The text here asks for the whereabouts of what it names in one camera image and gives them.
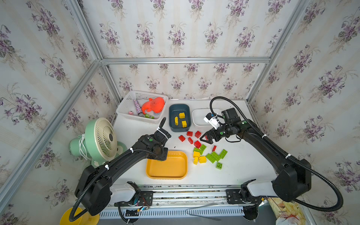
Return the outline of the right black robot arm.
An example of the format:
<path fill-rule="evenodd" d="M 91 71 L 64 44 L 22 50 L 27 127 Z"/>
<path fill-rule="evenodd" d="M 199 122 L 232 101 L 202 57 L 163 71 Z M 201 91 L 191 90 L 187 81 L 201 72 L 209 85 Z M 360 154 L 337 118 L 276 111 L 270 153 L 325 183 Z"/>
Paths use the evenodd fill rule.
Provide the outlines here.
<path fill-rule="evenodd" d="M 212 129 L 201 136 L 201 141 L 212 144 L 222 138 L 237 136 L 239 141 L 244 140 L 252 145 L 273 166 L 277 177 L 271 181 L 271 187 L 281 200 L 296 202 L 319 212 L 335 212 L 342 208 L 344 199 L 339 189 L 325 176 L 313 170 L 307 160 L 299 160 L 281 149 L 252 120 L 242 120 L 235 108 L 224 110 L 221 114 L 223 123 L 218 121 L 219 116 L 214 112 L 204 117 L 205 122 L 212 125 Z M 311 190 L 312 175 L 324 181 L 335 192 L 337 202 L 333 206 L 318 207 L 298 199 Z"/>

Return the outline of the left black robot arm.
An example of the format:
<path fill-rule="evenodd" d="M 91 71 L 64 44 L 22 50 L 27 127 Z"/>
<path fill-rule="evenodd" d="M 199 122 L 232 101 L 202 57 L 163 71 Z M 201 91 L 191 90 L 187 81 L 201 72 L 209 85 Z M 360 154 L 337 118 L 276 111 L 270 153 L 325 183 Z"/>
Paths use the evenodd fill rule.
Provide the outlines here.
<path fill-rule="evenodd" d="M 75 190 L 77 200 L 69 215 L 70 222 L 78 220 L 87 212 L 95 216 L 104 210 L 111 200 L 110 187 L 138 162 L 144 159 L 167 159 L 168 148 L 165 145 L 171 135 L 163 129 L 165 121 L 164 117 L 154 134 L 141 136 L 130 149 L 105 165 L 84 169 Z"/>

